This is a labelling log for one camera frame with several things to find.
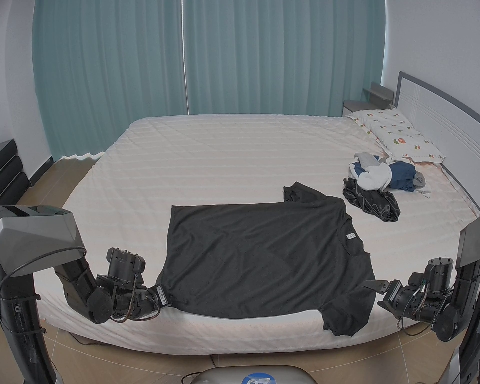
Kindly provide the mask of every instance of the black t-shirt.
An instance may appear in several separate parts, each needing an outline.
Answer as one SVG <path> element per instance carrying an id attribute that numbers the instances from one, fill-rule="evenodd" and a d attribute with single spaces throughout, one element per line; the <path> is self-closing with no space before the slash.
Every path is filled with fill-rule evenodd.
<path id="1" fill-rule="evenodd" d="M 295 183 L 284 202 L 172 206 L 157 282 L 172 306 L 229 319 L 321 312 L 324 329 L 352 336 L 375 292 L 370 254 L 342 199 Z"/>

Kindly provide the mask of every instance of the curtain fold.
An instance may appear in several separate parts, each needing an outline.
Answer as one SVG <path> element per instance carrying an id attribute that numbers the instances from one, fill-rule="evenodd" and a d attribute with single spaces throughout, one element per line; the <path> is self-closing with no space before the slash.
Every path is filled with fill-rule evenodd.
<path id="1" fill-rule="evenodd" d="M 143 117 L 187 113 L 180 1 L 36 0 L 32 54 L 55 159 L 105 151 Z"/>
<path id="2" fill-rule="evenodd" d="M 384 0 L 183 0 L 189 109 L 341 116 L 382 75 Z"/>

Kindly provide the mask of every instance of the bed sheet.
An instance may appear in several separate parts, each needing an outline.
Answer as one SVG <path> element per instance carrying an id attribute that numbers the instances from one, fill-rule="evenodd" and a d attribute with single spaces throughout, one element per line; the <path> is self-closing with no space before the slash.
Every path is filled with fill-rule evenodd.
<path id="1" fill-rule="evenodd" d="M 78 184 L 64 208 L 74 213 L 92 272 L 108 270 L 106 251 L 120 247 L 146 260 L 155 283 L 166 257 L 171 205 L 278 202 L 295 181 L 343 198 L 356 152 L 381 154 L 349 118 L 286 115 L 196 115 L 145 118 L 130 125 Z M 475 215 L 441 169 L 418 165 L 430 199 L 393 191 L 401 210 L 382 222 L 346 202 L 371 253 L 377 279 L 407 282 L 430 258 L 454 257 L 460 230 Z M 66 303 L 53 269 L 35 273 L 40 316 L 61 329 L 120 347 L 168 354 L 281 352 L 336 348 L 397 331 L 377 305 L 353 337 L 323 329 L 318 311 L 277 317 L 219 319 L 162 310 L 148 322 L 93 324 Z"/>

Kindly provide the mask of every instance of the brown tile floor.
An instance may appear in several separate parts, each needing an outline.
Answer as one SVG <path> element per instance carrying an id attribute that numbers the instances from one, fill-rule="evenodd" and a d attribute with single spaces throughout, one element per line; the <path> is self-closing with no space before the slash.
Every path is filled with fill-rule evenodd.
<path id="1" fill-rule="evenodd" d="M 22 197 L 19 204 L 63 206 L 95 163 L 92 159 L 61 160 Z M 43 323 L 50 356 L 65 384 L 174 384 L 183 375 L 211 368 L 209 356 L 169 356 L 115 346 L 84 346 L 70 334 Z M 415 333 L 423 325 L 410 329 Z M 83 342 L 88 339 L 78 337 Z M 289 364 L 310 372 L 319 383 L 427 384 L 438 380 L 461 337 L 442 343 L 426 331 L 409 337 L 399 332 L 369 343 L 331 350 L 246 355 L 213 355 L 217 365 Z M 22 378 L 3 333 L 0 333 L 0 382 Z"/>

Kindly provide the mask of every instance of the pillow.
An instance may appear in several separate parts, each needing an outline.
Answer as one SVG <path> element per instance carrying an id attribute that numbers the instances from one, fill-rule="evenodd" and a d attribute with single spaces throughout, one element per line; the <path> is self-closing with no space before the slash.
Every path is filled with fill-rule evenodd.
<path id="1" fill-rule="evenodd" d="M 409 157 L 416 163 L 441 163 L 444 159 L 437 147 L 396 108 L 357 111 L 347 117 L 371 134 L 390 157 Z"/>

